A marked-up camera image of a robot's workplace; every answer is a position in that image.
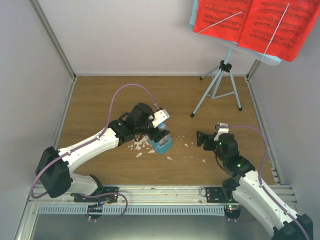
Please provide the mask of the blue metronome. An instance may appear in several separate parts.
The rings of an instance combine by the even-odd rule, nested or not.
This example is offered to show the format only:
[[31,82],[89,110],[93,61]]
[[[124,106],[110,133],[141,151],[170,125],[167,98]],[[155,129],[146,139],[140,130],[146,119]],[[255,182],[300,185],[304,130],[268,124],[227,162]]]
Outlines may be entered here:
[[159,140],[159,142],[155,142],[154,140],[149,139],[149,143],[158,155],[162,155],[166,153],[173,146],[173,142],[170,135],[170,131],[168,130],[168,127],[165,123],[159,124],[158,128],[159,130],[165,131],[168,133],[165,136],[163,136]]

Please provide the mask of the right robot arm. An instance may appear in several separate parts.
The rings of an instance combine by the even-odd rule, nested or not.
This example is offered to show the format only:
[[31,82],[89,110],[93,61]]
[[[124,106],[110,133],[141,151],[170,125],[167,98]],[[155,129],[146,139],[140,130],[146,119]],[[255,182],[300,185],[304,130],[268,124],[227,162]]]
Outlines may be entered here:
[[255,167],[238,150],[235,136],[227,128],[214,134],[197,131],[197,146],[212,151],[229,176],[222,184],[221,196],[237,202],[264,227],[273,240],[312,240],[313,221],[288,206],[264,182]]

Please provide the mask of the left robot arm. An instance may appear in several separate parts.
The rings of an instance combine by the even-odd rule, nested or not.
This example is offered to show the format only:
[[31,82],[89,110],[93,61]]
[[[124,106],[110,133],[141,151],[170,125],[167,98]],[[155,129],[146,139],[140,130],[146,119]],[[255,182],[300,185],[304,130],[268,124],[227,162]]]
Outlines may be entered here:
[[148,136],[151,141],[159,143],[170,133],[160,127],[169,118],[170,115],[163,108],[153,111],[149,105],[138,103],[131,112],[122,114],[85,140],[60,149],[53,146],[46,148],[35,170],[35,180],[42,184],[44,193],[51,198],[75,193],[98,202],[103,197],[99,180],[93,175],[84,176],[74,171],[103,152],[136,141],[137,136]]

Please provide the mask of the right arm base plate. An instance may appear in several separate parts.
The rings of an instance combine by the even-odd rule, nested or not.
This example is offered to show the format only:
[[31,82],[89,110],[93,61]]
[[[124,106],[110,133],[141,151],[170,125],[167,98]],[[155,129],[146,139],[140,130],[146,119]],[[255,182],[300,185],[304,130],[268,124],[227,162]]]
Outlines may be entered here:
[[207,203],[235,203],[232,192],[226,187],[205,187]]

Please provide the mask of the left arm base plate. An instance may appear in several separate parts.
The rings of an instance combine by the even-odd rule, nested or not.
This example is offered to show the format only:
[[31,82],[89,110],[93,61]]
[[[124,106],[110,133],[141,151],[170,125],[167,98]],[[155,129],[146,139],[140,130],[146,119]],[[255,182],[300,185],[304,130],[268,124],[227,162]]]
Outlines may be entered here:
[[100,209],[104,204],[113,204],[118,201],[119,187],[98,187],[91,195],[84,196],[83,193],[71,193],[75,203],[88,203],[88,209]]

